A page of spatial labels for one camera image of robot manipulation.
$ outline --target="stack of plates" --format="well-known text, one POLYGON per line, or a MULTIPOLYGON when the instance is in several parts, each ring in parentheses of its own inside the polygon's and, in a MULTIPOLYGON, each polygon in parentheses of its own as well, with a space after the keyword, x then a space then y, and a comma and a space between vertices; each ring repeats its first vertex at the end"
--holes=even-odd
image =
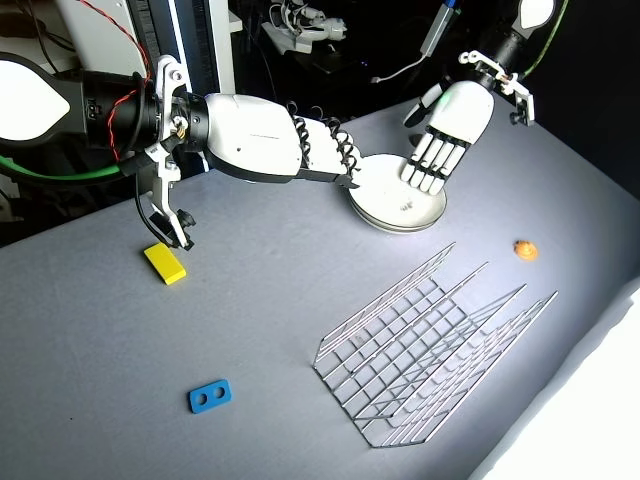
POLYGON ((428 195, 400 180, 406 159, 397 155, 372 155, 358 162, 350 189, 355 211, 370 225, 392 233, 413 233, 433 225, 444 213, 444 190, 428 195))

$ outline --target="table surface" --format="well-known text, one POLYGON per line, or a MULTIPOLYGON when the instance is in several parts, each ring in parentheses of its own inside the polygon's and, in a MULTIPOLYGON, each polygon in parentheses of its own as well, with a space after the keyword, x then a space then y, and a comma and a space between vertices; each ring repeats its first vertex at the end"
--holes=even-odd
MULTIPOLYGON (((407 155, 399 105, 346 125, 364 154, 407 155)), ((142 255, 133 202, 0 250, 2 477, 466 478, 638 272, 640 203, 540 127, 493 120, 415 235, 365 224, 332 185, 249 184, 212 172, 173 190, 196 246, 164 286, 142 255), (517 239, 540 257, 520 261, 517 239), (555 290, 537 323, 428 444, 374 450, 311 368, 321 337, 435 252, 458 297, 555 290), (190 413, 227 378, 232 403, 190 413)))

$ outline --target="red wire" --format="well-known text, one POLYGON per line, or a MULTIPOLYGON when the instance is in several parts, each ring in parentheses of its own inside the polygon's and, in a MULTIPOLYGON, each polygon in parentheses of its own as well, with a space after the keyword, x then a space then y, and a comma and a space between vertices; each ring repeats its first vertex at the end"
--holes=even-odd
MULTIPOLYGON (((84 6, 89 7, 94 12, 99 13, 100 15, 105 17, 107 20, 109 20, 111 23, 113 23, 118 28, 118 30, 124 33, 127 36, 127 38, 131 40, 131 42, 136 46, 136 48, 140 52, 140 55, 142 56, 142 61, 144 62, 144 67, 146 70, 146 76, 144 78, 144 86, 146 87, 147 83, 149 83, 149 80, 151 80, 151 68, 149 65, 149 57, 147 56, 147 52, 144 51, 144 48, 142 48, 142 45, 140 45, 136 41, 136 39, 133 38, 133 36, 129 32, 127 32, 124 29, 124 27, 122 27, 118 22, 116 22, 116 20, 107 12, 93 6, 87 0, 77 0, 77 1, 82 3, 84 6)), ((109 117, 107 118, 107 129, 109 130, 109 148, 111 148, 111 152, 113 153, 113 157, 116 159, 116 162, 120 161, 120 154, 116 149, 116 139, 113 133, 113 120, 116 118, 116 109, 118 108, 119 105, 123 104, 124 102, 132 98, 136 93, 138 93, 137 88, 134 90, 131 90, 129 93, 127 93, 126 95, 123 95, 118 100, 116 100, 113 103, 113 106, 111 107, 111 111, 109 112, 109 117)))

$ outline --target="wire dish rack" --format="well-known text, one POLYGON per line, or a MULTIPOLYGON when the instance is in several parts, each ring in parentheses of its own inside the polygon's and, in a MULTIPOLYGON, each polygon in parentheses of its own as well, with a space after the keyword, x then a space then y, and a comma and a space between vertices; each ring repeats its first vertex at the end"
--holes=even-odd
POLYGON ((429 259, 320 342, 313 367, 372 447, 428 441, 556 297, 498 323, 523 285, 468 314, 433 274, 455 244, 429 259))

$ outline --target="yellow block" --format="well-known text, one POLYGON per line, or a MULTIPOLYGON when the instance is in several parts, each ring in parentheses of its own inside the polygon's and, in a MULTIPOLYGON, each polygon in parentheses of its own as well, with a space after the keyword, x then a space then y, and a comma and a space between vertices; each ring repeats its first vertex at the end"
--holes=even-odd
POLYGON ((158 243, 149 247, 144 254, 167 285, 187 276, 187 271, 165 244, 158 243))

